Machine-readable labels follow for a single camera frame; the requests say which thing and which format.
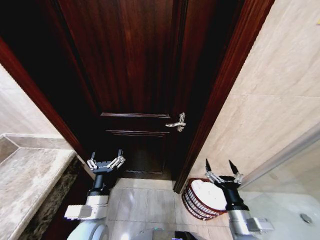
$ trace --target beige tile wall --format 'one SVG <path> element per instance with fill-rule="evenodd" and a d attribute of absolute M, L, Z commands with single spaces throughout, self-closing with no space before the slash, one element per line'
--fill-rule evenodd
<path fill-rule="evenodd" d="M 0 135 L 3 133 L 60 136 L 44 114 L 0 65 Z"/>
<path fill-rule="evenodd" d="M 320 122 L 319 0 L 276 0 L 189 174 L 248 175 Z"/>
<path fill-rule="evenodd" d="M 308 194 L 320 202 L 320 140 L 242 188 L 245 192 Z"/>

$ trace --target door handle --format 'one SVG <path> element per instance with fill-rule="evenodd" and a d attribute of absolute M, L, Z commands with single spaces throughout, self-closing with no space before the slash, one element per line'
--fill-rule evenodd
<path fill-rule="evenodd" d="M 168 127 L 168 128 L 174 128 L 174 127 L 177 127 L 177 130 L 178 132 L 182 132 L 182 130 L 185 128 L 184 126 L 187 125 L 185 123 L 185 116 L 186 114 L 183 112 L 183 113 L 180 113 L 180 118 L 179 118 L 179 121 L 178 122 L 175 122 L 175 123 L 166 123 L 165 126 Z"/>

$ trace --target white towel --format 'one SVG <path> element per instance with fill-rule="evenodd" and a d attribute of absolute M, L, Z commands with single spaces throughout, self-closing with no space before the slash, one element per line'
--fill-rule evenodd
<path fill-rule="evenodd" d="M 221 211 L 226 210 L 227 202 L 224 192 L 213 183 L 198 179 L 192 181 L 191 187 L 195 195 L 208 207 Z"/>

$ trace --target door frame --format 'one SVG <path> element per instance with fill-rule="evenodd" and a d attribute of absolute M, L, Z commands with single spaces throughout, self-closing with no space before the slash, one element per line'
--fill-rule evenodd
<path fill-rule="evenodd" d="M 188 175 L 212 129 L 227 96 L 237 79 L 237 76 L 256 40 L 258 33 L 275 0 L 245 0 L 236 21 L 233 33 L 225 47 L 225 54 L 220 63 L 217 74 L 213 76 L 212 91 L 206 103 L 203 115 L 197 126 L 191 143 L 187 148 L 186 158 L 180 169 L 173 190 L 180 193 Z M 182 8 L 187 9 L 188 0 L 184 1 Z M 9 46 L 0 38 L 0 63 L 20 85 L 25 93 L 69 142 L 75 151 L 83 158 L 89 157 L 84 146 L 71 131 L 66 122 L 57 113 L 47 97 L 38 88 L 18 58 Z"/>

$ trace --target red wicker basket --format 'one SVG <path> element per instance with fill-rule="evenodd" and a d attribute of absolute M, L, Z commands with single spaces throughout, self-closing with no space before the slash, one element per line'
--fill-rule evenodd
<path fill-rule="evenodd" d="M 183 194 L 181 195 L 182 202 L 188 212 L 197 219 L 210 220 L 226 213 L 226 211 L 217 210 L 205 205 L 195 194 L 191 187 L 191 183 L 194 180 L 202 180 L 203 182 L 209 182 L 208 179 L 204 178 L 190 178 L 186 185 Z"/>

